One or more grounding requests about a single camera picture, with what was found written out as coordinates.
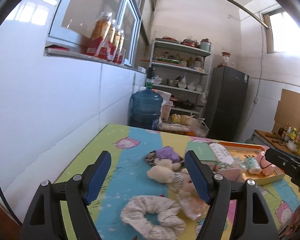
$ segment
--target window sill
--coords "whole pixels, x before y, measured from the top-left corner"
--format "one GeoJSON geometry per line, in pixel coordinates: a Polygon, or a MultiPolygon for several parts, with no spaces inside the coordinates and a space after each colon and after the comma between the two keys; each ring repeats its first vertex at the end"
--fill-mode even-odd
{"type": "Polygon", "coordinates": [[[80,60],[94,61],[94,62],[99,62],[99,63],[103,63],[103,64],[108,64],[108,65],[112,65],[112,66],[116,66],[116,67],[120,67],[120,68],[133,70],[133,71],[138,72],[138,73],[142,73],[141,71],[138,71],[138,70],[136,70],[132,67],[128,67],[128,66],[125,66],[125,65],[119,65],[117,63],[108,62],[108,61],[100,59],[100,58],[96,58],[96,57],[93,57],[93,56],[89,56],[89,55],[85,55],[85,54],[81,54],[81,53],[77,53],[77,52],[47,48],[47,49],[45,49],[45,55],[46,56],[68,57],[68,58],[74,58],[74,59],[80,59],[80,60]]]}

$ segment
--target electrical wire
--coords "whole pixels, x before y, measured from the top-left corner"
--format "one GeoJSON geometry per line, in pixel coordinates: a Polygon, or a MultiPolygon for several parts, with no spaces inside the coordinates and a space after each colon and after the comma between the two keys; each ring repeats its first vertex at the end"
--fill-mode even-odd
{"type": "MultiPolygon", "coordinates": [[[[262,60],[263,60],[263,49],[264,49],[264,35],[263,35],[263,27],[262,27],[262,25],[261,25],[261,36],[262,36],[262,48],[261,48],[261,61],[260,61],[260,77],[259,77],[259,82],[258,82],[258,87],[257,87],[257,93],[256,93],[255,98],[258,96],[258,93],[259,93],[259,87],[260,87],[261,75],[262,75],[262,60]]],[[[251,112],[250,112],[247,120],[245,121],[243,127],[245,127],[246,124],[249,122],[250,117],[252,116],[252,113],[253,113],[253,110],[254,110],[255,107],[256,107],[256,103],[253,102],[253,106],[252,106],[251,112]]]]}
{"type": "Polygon", "coordinates": [[[6,206],[7,210],[9,211],[9,213],[11,214],[11,216],[13,217],[13,219],[20,225],[22,226],[22,223],[21,221],[18,219],[18,217],[16,216],[16,214],[13,212],[12,208],[10,207],[10,205],[8,204],[4,194],[3,194],[3,191],[0,187],[0,198],[2,199],[4,205],[6,206]]]}

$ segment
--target wall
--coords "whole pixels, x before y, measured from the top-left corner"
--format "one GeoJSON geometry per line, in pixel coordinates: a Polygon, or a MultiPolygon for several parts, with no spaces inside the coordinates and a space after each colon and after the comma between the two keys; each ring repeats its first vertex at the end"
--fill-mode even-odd
{"type": "Polygon", "coordinates": [[[199,42],[204,38],[210,39],[213,67],[220,63],[223,51],[240,61],[239,9],[226,0],[157,0],[151,37],[163,36],[178,41],[188,36],[199,42]]]}
{"type": "MultiPolygon", "coordinates": [[[[281,6],[275,0],[253,0],[245,7],[260,18],[262,13],[281,6]]],[[[250,75],[250,80],[236,140],[245,142],[254,129],[272,131],[283,88],[300,93],[300,54],[267,54],[264,27],[242,10],[240,19],[242,46],[238,69],[250,75]],[[258,103],[254,106],[256,95],[258,103]]]]}
{"type": "Polygon", "coordinates": [[[54,182],[108,123],[127,124],[130,95],[145,74],[44,56],[57,5],[21,3],[41,11],[29,18],[17,10],[18,20],[0,26],[0,184],[23,220],[41,181],[54,182]]]}

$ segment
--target refrigerator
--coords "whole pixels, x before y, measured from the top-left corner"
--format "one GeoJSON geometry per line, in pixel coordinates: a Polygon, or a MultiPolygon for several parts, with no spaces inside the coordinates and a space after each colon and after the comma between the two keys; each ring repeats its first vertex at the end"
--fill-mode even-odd
{"type": "Polygon", "coordinates": [[[210,91],[203,114],[207,138],[233,141],[241,118],[249,76],[230,67],[212,71],[210,91]]]}

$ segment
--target scrunchie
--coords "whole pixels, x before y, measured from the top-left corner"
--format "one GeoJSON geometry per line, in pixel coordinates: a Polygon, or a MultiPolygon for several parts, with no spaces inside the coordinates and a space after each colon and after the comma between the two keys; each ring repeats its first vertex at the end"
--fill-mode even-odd
{"type": "Polygon", "coordinates": [[[131,225],[147,240],[176,240],[186,228],[185,222],[176,215],[179,204],[166,197],[136,196],[121,211],[121,220],[131,225]],[[153,225],[144,215],[157,213],[160,225],[153,225]]]}

